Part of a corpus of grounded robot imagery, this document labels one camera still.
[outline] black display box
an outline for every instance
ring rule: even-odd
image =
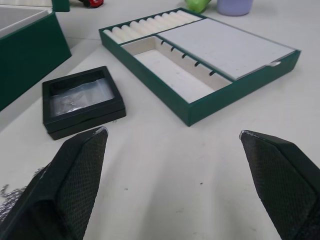
[[[78,96],[65,96],[75,88],[92,86],[96,82],[106,85],[106,89],[113,97],[101,100],[99,103],[91,103],[89,106],[77,109],[76,107],[67,112],[57,111],[58,105],[73,107],[77,98],[84,99],[86,91],[81,90]],[[97,92],[91,92],[91,98],[97,96]],[[117,89],[106,66],[60,77],[42,83],[42,109],[43,124],[48,134],[54,139],[61,139],[66,136],[105,124],[126,116],[126,108],[123,99]]]

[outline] green jewelry box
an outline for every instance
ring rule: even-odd
[[[55,12],[68,12],[68,0],[52,8],[0,5],[0,111],[71,57]]]
[[[187,126],[287,74],[300,55],[183,8],[99,33],[102,44]]]

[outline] silver chain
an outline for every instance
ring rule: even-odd
[[[37,171],[35,171],[34,176],[36,176],[43,167],[39,168]],[[21,197],[21,195],[24,193],[26,186],[23,188],[17,188],[13,190],[12,192],[6,193],[7,188],[9,187],[9,184],[4,185],[0,190],[0,196],[3,197],[5,200],[0,205],[0,223],[3,222],[3,220],[7,217],[10,210],[14,207],[18,199]]]

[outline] purple cup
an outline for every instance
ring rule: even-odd
[[[254,0],[217,0],[217,10],[222,15],[242,16],[250,12]]]

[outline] red object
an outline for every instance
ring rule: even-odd
[[[104,0],[89,0],[90,7],[97,8],[104,4]]]

